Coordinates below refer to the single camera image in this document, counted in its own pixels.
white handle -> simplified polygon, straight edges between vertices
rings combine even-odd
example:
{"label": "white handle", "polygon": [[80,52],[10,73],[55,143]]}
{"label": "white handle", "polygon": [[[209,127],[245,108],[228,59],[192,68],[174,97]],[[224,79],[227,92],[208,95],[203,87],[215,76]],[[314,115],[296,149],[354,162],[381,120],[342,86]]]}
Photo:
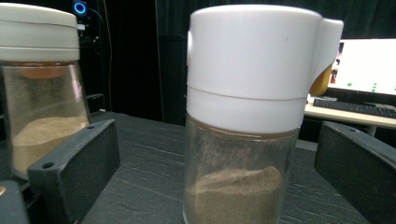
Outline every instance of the white handle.
{"label": "white handle", "polygon": [[344,23],[342,21],[323,19],[321,21],[317,46],[315,48],[312,82],[335,60]]}

blue light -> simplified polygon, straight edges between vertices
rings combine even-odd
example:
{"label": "blue light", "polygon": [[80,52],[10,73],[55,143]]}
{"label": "blue light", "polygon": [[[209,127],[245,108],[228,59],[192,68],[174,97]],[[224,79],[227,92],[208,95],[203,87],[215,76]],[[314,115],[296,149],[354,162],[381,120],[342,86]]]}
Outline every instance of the blue light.
{"label": "blue light", "polygon": [[87,11],[87,8],[85,7],[85,5],[83,3],[80,2],[76,2],[74,4],[74,10],[78,13],[78,14],[84,14]]}

white plastic lid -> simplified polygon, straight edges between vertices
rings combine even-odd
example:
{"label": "white plastic lid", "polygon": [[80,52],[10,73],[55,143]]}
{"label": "white plastic lid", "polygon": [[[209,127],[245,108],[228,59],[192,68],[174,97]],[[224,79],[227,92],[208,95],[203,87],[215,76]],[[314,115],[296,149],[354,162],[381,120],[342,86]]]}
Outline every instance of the white plastic lid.
{"label": "white plastic lid", "polygon": [[241,133],[299,128],[309,88],[334,61],[341,33],[340,21],[293,7],[195,11],[187,112],[205,124]]}
{"label": "white plastic lid", "polygon": [[60,10],[0,3],[0,61],[79,59],[77,19]]}

ground spice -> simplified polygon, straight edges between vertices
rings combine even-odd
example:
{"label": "ground spice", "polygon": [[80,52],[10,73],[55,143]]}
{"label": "ground spice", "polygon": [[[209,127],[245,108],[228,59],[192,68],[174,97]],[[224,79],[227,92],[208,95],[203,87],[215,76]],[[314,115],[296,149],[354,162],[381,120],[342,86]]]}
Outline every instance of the ground spice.
{"label": "ground spice", "polygon": [[27,175],[30,165],[87,125],[86,117],[53,117],[31,121],[12,139],[14,169]]}
{"label": "ground spice", "polygon": [[186,190],[189,224],[277,223],[282,181],[274,166],[204,175]]}

glass jar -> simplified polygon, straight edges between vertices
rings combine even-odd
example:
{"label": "glass jar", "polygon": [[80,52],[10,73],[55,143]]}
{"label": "glass jar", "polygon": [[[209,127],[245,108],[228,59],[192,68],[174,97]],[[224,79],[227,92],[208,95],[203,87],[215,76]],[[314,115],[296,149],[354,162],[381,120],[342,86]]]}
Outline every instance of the glass jar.
{"label": "glass jar", "polygon": [[11,164],[27,168],[89,124],[77,62],[0,62]]}
{"label": "glass jar", "polygon": [[190,116],[186,128],[186,223],[277,223],[299,130],[236,133]]}
{"label": "glass jar", "polygon": [[88,125],[78,68],[76,16],[0,3],[0,76],[14,173],[27,168]]}

